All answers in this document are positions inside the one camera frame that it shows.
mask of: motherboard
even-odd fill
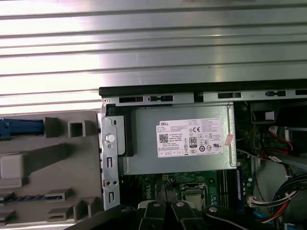
[[[232,190],[240,213],[244,213],[244,195],[252,191],[252,182],[251,161],[244,155],[238,158],[237,170],[138,176],[138,184],[142,187],[142,200],[185,200],[202,210],[207,205],[228,206],[229,190]]]
[[[193,202],[198,209],[218,204],[217,171],[141,175],[139,183],[142,185],[143,200],[186,200]]]

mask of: ce mark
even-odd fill
[[[196,130],[197,130],[197,132],[199,132],[199,133],[201,132],[201,128],[200,128],[200,127],[194,127],[194,128],[193,128],[193,132],[194,132],[194,133],[196,133]]]

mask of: white wire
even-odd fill
[[[293,191],[292,193],[290,193],[289,195],[288,195],[288,197],[284,197],[284,198],[282,198],[282,199],[280,199],[280,200],[275,200],[275,201],[271,201],[271,202],[261,202],[261,201],[257,201],[257,200],[255,200],[254,198],[252,198],[251,199],[251,202],[253,203],[253,204],[255,204],[255,205],[266,205],[266,204],[270,204],[270,203],[276,203],[276,202],[283,202],[283,201],[286,201],[286,200],[291,200],[294,196],[296,196],[296,193],[297,193],[298,191]]]

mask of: qr code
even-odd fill
[[[160,143],[168,143],[168,134],[159,134]]]

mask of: blue latch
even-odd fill
[[[0,139],[31,134],[44,134],[44,122],[42,120],[0,118]]]

